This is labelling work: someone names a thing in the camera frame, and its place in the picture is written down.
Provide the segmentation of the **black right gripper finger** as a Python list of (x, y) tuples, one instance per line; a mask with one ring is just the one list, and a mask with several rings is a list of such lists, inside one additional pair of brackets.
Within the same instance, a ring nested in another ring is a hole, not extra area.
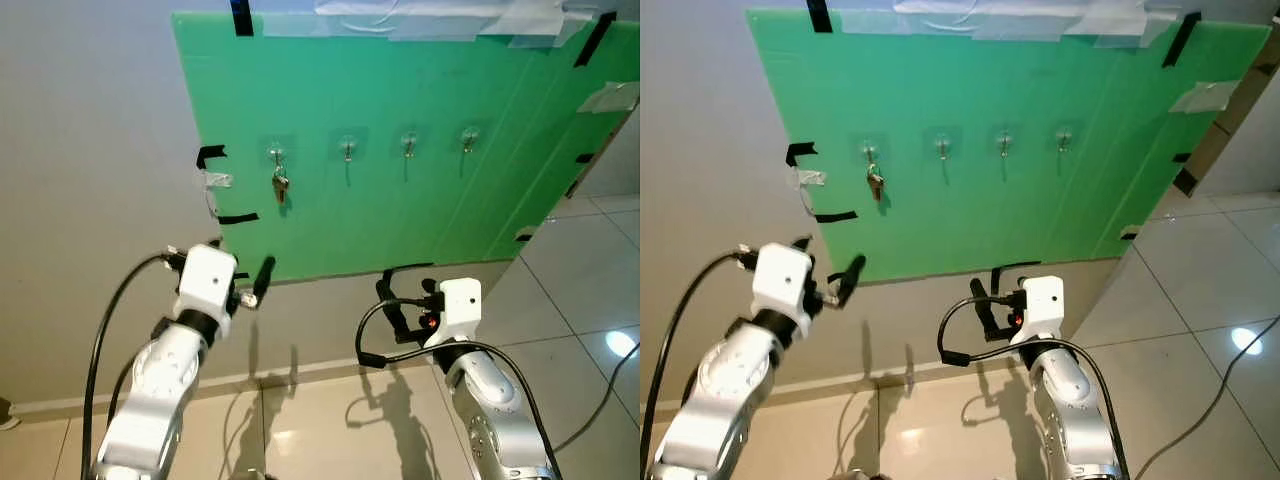
[[(392, 276), (393, 271), (384, 271), (375, 283), (375, 292), (380, 301), (390, 301), (397, 298), (396, 293), (390, 288)], [(407, 324), (407, 320), (399, 305), (385, 306), (381, 311), (384, 312), (388, 323), (392, 326), (397, 344), (404, 344), (413, 340), (412, 338), (413, 332), (410, 329), (410, 325)]]
[(1004, 329), (996, 323), (989, 296), (978, 278), (969, 282), (975, 315), (978, 316), (986, 340), (1004, 340)]

